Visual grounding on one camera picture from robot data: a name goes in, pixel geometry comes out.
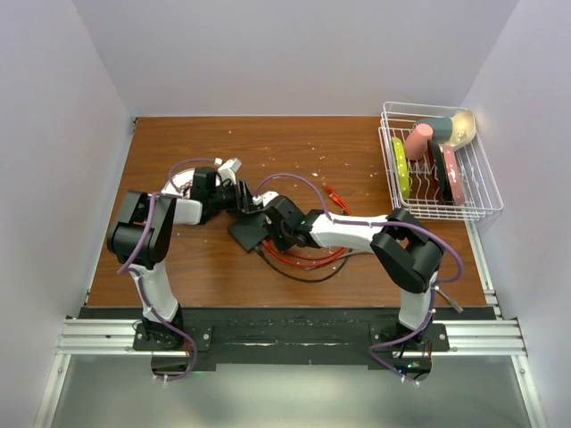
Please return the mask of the black network switch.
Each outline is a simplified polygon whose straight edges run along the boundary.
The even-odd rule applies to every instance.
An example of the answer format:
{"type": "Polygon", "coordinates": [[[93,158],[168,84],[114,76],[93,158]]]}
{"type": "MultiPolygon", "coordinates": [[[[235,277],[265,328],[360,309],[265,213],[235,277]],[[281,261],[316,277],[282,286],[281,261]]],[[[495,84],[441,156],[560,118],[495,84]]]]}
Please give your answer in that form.
{"type": "Polygon", "coordinates": [[[238,219],[228,227],[228,232],[247,253],[269,237],[267,219],[263,213],[238,219]]]}

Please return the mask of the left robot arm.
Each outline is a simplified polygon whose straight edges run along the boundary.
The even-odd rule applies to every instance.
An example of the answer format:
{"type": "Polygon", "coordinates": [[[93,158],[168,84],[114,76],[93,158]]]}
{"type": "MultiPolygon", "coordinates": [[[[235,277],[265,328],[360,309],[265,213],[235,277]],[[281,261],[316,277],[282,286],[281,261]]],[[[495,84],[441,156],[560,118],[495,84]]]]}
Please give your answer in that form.
{"type": "Polygon", "coordinates": [[[158,193],[129,191],[110,226],[108,251],[129,274],[142,302],[141,332],[165,350],[188,341],[182,309],[170,287],[165,259],[175,225],[203,225],[225,211],[250,215],[262,208],[236,167],[201,166],[178,172],[158,193]]]}

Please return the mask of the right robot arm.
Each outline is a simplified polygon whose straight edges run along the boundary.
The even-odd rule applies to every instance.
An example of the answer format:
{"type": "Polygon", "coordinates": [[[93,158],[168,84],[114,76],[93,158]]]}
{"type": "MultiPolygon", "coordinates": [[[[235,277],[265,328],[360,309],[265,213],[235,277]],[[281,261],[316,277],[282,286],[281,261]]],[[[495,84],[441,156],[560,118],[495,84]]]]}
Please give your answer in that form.
{"type": "Polygon", "coordinates": [[[443,259],[434,237],[406,210],[377,217],[352,217],[324,210],[303,212],[283,195],[262,198],[269,229],[291,246],[343,247],[377,257],[401,290],[395,332],[400,345],[418,350],[429,339],[427,316],[434,304],[430,288],[443,259]]]}

